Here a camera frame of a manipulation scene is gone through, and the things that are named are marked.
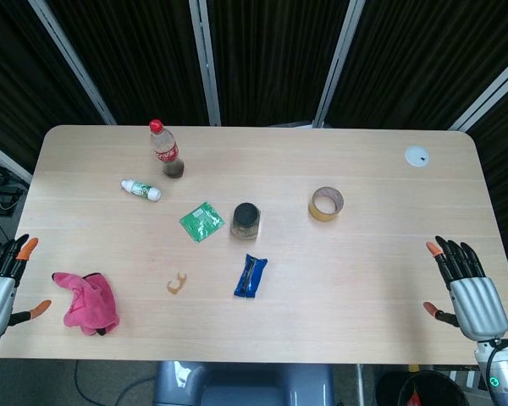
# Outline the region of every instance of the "green sachet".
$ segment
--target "green sachet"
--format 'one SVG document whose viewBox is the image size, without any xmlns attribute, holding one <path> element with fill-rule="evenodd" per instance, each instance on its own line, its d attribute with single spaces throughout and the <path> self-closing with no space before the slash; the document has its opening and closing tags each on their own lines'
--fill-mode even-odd
<svg viewBox="0 0 508 406">
<path fill-rule="evenodd" d="M 180 219 L 180 223 L 192 237 L 199 243 L 224 225 L 224 220 L 206 201 L 193 212 Z"/>
</svg>

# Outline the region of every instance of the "black curtain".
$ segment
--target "black curtain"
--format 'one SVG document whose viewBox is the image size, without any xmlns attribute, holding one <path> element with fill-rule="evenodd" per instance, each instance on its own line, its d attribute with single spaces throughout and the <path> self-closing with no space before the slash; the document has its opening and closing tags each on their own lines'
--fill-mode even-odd
<svg viewBox="0 0 508 406">
<path fill-rule="evenodd" d="M 367 1 L 326 123 L 448 129 L 508 65 L 508 0 Z"/>
<path fill-rule="evenodd" d="M 49 0 L 119 124 L 208 124 L 186 0 Z"/>
<path fill-rule="evenodd" d="M 508 93 L 468 133 L 478 148 L 500 235 L 508 255 Z"/>
<path fill-rule="evenodd" d="M 223 125 L 312 121 L 347 1 L 208 0 Z"/>
<path fill-rule="evenodd" d="M 32 172 L 49 129 L 101 123 L 28 2 L 0 0 L 0 149 Z"/>
</svg>

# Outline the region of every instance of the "bottle label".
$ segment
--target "bottle label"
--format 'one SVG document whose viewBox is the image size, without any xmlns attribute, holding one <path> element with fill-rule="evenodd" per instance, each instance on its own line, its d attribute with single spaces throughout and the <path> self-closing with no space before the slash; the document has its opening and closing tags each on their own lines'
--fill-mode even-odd
<svg viewBox="0 0 508 406">
<path fill-rule="evenodd" d="M 142 182 L 134 182 L 132 184 L 132 191 L 131 193 L 133 195 L 142 196 L 146 199 L 149 198 L 149 190 L 151 189 L 151 185 L 149 184 L 143 184 Z"/>
<path fill-rule="evenodd" d="M 154 153 L 156 154 L 156 156 L 160 161 L 173 162 L 175 159 L 177 159 L 177 156 L 179 155 L 179 147 L 175 142 L 173 144 L 173 147 L 169 151 L 165 152 L 154 151 Z"/>
</svg>

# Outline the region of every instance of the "masking tape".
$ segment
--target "masking tape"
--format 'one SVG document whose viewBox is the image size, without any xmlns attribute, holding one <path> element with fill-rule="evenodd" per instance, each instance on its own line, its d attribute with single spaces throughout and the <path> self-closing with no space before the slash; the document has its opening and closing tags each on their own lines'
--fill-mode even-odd
<svg viewBox="0 0 508 406">
<path fill-rule="evenodd" d="M 326 196 L 329 197 L 333 203 L 335 204 L 335 211 L 333 213 L 326 213 L 321 211 L 316 207 L 316 203 L 314 202 L 317 197 Z M 308 204 L 308 210 L 311 213 L 311 216 L 316 218 L 319 222 L 330 222 L 334 218 L 337 217 L 339 211 L 345 206 L 345 200 L 337 189 L 330 188 L 329 186 L 324 186 L 314 192 L 312 195 L 311 202 Z"/>
</svg>

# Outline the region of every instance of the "small orange plastic piece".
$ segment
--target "small orange plastic piece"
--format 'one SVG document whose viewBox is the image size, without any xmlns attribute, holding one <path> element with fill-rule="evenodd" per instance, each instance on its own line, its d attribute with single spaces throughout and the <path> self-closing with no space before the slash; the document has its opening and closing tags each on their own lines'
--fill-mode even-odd
<svg viewBox="0 0 508 406">
<path fill-rule="evenodd" d="M 432 316 L 434 317 L 434 315 L 437 314 L 437 311 L 439 311 L 437 309 L 437 306 L 435 306 L 434 304 L 432 304 L 431 302 L 423 302 L 423 308 Z"/>
<path fill-rule="evenodd" d="M 426 243 L 426 245 L 427 245 L 427 249 L 429 250 L 429 252 L 431 254 L 433 254 L 433 256 L 437 256 L 437 255 L 443 254 L 442 250 L 435 243 L 432 243 L 431 241 L 428 241 Z"/>
<path fill-rule="evenodd" d="M 49 308 L 51 305 L 51 300 L 43 300 L 38 306 L 36 306 L 34 309 L 30 311 L 30 319 L 35 319 L 36 317 L 43 314 L 45 310 Z"/>
<path fill-rule="evenodd" d="M 182 277 L 180 275 L 180 273 L 177 273 L 177 280 L 179 281 L 179 286 L 177 288 L 174 288 L 171 286 L 173 281 L 169 281 L 168 282 L 168 292 L 170 292 L 171 294 L 177 294 L 183 288 L 183 285 L 186 282 L 186 277 L 187 277 L 186 274 Z"/>
<path fill-rule="evenodd" d="M 29 260 L 30 254 L 37 246 L 38 241 L 39 240 L 37 238 L 33 238 L 28 243 L 26 243 L 25 246 L 21 249 L 21 251 L 19 251 L 19 253 L 17 254 L 17 259 L 23 261 Z"/>
</svg>

